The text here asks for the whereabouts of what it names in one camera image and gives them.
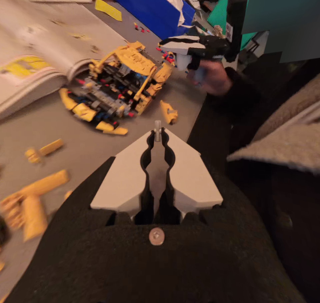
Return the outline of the yellow paper strip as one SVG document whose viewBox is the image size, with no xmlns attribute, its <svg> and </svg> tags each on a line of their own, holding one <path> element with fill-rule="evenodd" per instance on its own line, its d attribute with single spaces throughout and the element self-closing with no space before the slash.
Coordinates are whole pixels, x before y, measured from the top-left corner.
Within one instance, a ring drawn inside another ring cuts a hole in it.
<svg viewBox="0 0 320 303">
<path fill-rule="evenodd" d="M 103 0 L 95 0 L 95 10 L 105 13 L 117 21 L 122 21 L 122 13 Z"/>
</svg>

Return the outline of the person's right hand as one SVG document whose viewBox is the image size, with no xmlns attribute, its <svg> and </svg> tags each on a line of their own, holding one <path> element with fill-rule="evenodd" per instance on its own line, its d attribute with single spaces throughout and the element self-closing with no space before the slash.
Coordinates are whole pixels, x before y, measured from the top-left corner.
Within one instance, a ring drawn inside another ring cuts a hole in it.
<svg viewBox="0 0 320 303">
<path fill-rule="evenodd" d="M 221 61 L 201 60 L 200 68 L 205 71 L 202 81 L 196 81 L 194 70 L 190 70 L 186 76 L 196 88 L 213 96 L 224 96 L 231 89 L 233 83 Z"/>
</svg>

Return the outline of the instruction booklet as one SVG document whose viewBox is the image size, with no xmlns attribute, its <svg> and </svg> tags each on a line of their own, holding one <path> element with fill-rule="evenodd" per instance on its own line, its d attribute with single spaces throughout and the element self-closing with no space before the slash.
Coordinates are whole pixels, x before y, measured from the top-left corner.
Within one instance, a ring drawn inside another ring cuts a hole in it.
<svg viewBox="0 0 320 303">
<path fill-rule="evenodd" d="M 85 6 L 0 0 L 0 118 L 50 95 L 126 40 Z"/>
</svg>

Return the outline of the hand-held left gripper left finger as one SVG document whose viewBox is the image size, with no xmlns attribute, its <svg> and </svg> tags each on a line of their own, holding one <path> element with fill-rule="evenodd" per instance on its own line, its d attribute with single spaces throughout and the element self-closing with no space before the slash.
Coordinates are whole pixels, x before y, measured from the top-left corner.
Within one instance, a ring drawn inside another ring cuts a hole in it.
<svg viewBox="0 0 320 303">
<path fill-rule="evenodd" d="M 153 222 L 154 197 L 147 167 L 154 138 L 154 130 L 148 131 L 115 156 L 90 204 L 92 209 L 127 213 L 135 224 Z"/>
</svg>

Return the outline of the yellow brick car model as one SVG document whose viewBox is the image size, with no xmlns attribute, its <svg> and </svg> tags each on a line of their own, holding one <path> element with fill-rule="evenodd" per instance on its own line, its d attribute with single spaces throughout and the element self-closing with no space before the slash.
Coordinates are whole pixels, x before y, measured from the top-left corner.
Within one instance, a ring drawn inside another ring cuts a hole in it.
<svg viewBox="0 0 320 303">
<path fill-rule="evenodd" d="M 74 117 L 104 134 L 125 136 L 122 118 L 140 116 L 156 98 L 173 65 L 149 58 L 139 41 L 119 46 L 101 60 L 92 59 L 88 72 L 61 88 L 60 99 Z"/>
</svg>

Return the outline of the blue plastic bin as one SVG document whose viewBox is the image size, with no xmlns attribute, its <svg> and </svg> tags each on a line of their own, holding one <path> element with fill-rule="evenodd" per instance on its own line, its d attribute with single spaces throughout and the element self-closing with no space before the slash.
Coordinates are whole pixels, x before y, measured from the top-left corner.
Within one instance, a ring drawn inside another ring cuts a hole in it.
<svg viewBox="0 0 320 303">
<path fill-rule="evenodd" d="M 115 0 L 160 39 L 185 34 L 194 19 L 195 9 L 183 1 L 185 21 L 178 26 L 180 11 L 168 0 Z"/>
</svg>

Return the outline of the grey desk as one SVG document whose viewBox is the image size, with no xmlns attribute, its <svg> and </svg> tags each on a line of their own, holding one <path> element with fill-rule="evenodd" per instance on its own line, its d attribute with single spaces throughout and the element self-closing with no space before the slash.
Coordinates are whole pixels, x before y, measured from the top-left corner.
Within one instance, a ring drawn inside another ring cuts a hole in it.
<svg viewBox="0 0 320 303">
<path fill-rule="evenodd" d="M 142 33 L 134 29 L 134 22 L 145 27 L 122 6 L 106 0 L 122 13 L 122 22 L 96 11 L 94 4 L 86 7 L 98 18 L 117 31 L 130 42 L 139 40 L 146 51 L 160 61 L 161 55 L 155 49 L 159 38 L 152 32 Z M 1 200 L 61 170 L 67 170 L 70 181 L 42 196 L 49 221 L 52 214 L 62 205 L 64 196 L 74 191 L 90 174 L 110 156 L 114 156 L 136 139 L 153 129 L 154 121 L 161 120 L 165 125 L 159 101 L 164 100 L 178 110 L 178 122 L 168 126 L 170 131 L 187 141 L 193 125 L 203 105 L 205 95 L 192 89 L 186 74 L 174 70 L 164 88 L 143 115 L 122 125 L 129 131 L 126 136 L 101 134 L 71 116 L 63 106 L 59 94 L 53 93 L 34 102 L 12 115 L 1 124 Z M 57 139 L 64 141 L 61 150 L 44 159 L 42 164 L 30 164 L 24 153 L 28 148 L 41 148 Z M 40 238 L 26 243 L 22 240 L 22 230 L 12 232 L 9 242 L 1 249 L 1 299 L 11 292 L 16 282 L 28 267 Z"/>
</svg>

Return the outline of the green box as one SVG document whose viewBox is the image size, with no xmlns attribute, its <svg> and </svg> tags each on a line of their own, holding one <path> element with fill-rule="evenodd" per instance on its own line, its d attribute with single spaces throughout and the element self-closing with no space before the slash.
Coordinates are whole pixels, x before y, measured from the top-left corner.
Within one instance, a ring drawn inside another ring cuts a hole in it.
<svg viewBox="0 0 320 303">
<path fill-rule="evenodd" d="M 224 36 L 226 35 L 227 2 L 228 0 L 218 0 L 207 19 L 207 22 L 212 27 L 215 27 L 216 25 L 220 26 Z"/>
</svg>

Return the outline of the person's right forearm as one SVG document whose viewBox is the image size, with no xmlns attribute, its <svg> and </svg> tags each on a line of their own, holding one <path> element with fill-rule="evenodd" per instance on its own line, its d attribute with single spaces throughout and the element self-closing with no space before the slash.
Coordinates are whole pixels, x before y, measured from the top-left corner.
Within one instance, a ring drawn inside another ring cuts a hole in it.
<svg viewBox="0 0 320 303">
<path fill-rule="evenodd" d="M 226 67 L 225 82 L 218 92 L 215 88 L 208 93 L 208 100 L 214 109 L 224 114 L 230 121 L 240 121 L 258 106 L 262 95 L 259 89 L 247 77 L 231 67 Z"/>
</svg>

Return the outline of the yellow panel with red pins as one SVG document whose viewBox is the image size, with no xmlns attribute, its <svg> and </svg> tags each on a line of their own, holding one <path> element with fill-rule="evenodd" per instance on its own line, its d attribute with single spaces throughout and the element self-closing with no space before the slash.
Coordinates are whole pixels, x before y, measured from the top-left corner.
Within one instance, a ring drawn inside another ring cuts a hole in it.
<svg viewBox="0 0 320 303">
<path fill-rule="evenodd" d="M 167 124 L 173 125 L 177 122 L 178 119 L 178 111 L 173 109 L 172 106 L 163 100 L 160 101 L 160 108 L 162 111 L 162 115 Z"/>
</svg>

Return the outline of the pile of small colourful pins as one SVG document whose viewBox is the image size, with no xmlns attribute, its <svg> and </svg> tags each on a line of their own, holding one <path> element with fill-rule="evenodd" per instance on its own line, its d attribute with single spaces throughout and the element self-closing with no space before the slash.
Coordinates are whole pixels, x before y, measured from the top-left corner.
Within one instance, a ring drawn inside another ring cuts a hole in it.
<svg viewBox="0 0 320 303">
<path fill-rule="evenodd" d="M 156 47 L 156 50 L 162 53 L 162 59 L 170 63 L 173 67 L 177 67 L 175 55 L 172 52 L 165 51 L 159 47 Z"/>
</svg>

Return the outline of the person's dark trousers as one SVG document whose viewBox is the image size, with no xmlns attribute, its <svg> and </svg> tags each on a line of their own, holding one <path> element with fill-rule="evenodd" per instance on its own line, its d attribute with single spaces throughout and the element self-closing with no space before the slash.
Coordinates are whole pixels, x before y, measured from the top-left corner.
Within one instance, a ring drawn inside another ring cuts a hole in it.
<svg viewBox="0 0 320 303">
<path fill-rule="evenodd" d="M 250 160 L 228 163 L 226 173 L 261 216 L 306 301 L 320 302 L 319 174 Z"/>
</svg>

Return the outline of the person's fleece-lined dark jacket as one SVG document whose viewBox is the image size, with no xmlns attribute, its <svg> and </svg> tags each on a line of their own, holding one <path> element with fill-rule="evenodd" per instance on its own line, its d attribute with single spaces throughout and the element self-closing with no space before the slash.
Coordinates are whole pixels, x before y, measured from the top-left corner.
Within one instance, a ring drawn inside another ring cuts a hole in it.
<svg viewBox="0 0 320 303">
<path fill-rule="evenodd" d="M 282 104 L 227 161 L 252 160 L 320 173 L 320 75 Z"/>
</svg>

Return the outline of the dark perforated panel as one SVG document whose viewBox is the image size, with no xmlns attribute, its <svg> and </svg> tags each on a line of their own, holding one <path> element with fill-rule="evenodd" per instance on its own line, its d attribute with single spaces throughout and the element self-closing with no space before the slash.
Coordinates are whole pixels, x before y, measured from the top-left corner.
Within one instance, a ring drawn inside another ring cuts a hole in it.
<svg viewBox="0 0 320 303">
<path fill-rule="evenodd" d="M 222 205 L 214 205 L 199 213 L 199 220 L 211 228 L 214 224 L 218 225 L 218 220 L 226 210 L 229 189 L 234 189 L 227 175 L 226 162 L 230 152 L 231 128 L 228 115 L 214 106 L 212 98 L 207 95 L 187 143 L 200 152 L 202 161 L 224 199 Z"/>
</svg>

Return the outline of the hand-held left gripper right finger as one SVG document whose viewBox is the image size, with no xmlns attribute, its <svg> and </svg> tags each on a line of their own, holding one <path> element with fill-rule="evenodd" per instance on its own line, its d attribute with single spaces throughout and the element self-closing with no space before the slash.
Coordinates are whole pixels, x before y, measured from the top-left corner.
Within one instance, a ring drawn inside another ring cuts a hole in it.
<svg viewBox="0 0 320 303">
<path fill-rule="evenodd" d="M 166 128 L 157 134 L 161 135 L 168 169 L 156 221 L 179 224 L 187 213 L 198 214 L 221 206 L 223 197 L 201 154 Z"/>
</svg>

